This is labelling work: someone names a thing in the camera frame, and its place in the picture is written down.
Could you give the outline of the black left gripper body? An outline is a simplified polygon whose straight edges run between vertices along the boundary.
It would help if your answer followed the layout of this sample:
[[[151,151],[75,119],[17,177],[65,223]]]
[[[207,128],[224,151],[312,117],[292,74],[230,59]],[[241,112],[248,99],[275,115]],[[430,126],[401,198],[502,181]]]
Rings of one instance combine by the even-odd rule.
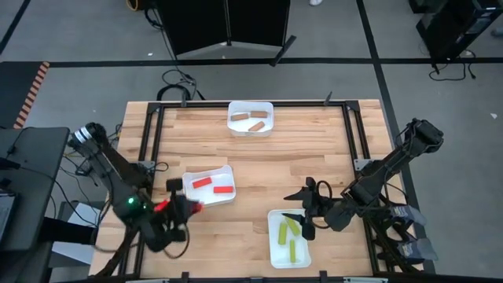
[[[173,240],[171,229],[181,223],[187,224],[189,218],[199,212],[199,202],[190,200],[183,194],[170,197],[165,212],[167,215],[167,231],[171,240]]]

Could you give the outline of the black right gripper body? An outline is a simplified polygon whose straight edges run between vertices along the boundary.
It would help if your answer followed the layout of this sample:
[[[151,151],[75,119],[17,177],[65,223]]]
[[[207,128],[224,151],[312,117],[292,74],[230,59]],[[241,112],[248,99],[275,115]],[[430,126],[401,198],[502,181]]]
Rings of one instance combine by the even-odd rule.
[[[327,197],[320,194],[320,188],[325,186],[329,192]],[[315,229],[326,230],[330,227],[329,224],[319,225],[314,222],[314,218],[323,218],[328,210],[333,206],[332,187],[327,181],[321,180],[316,182],[312,177],[306,177],[306,187],[312,189],[312,196],[303,200],[303,208],[305,209],[306,224],[303,227],[302,235],[312,241],[315,238]]]

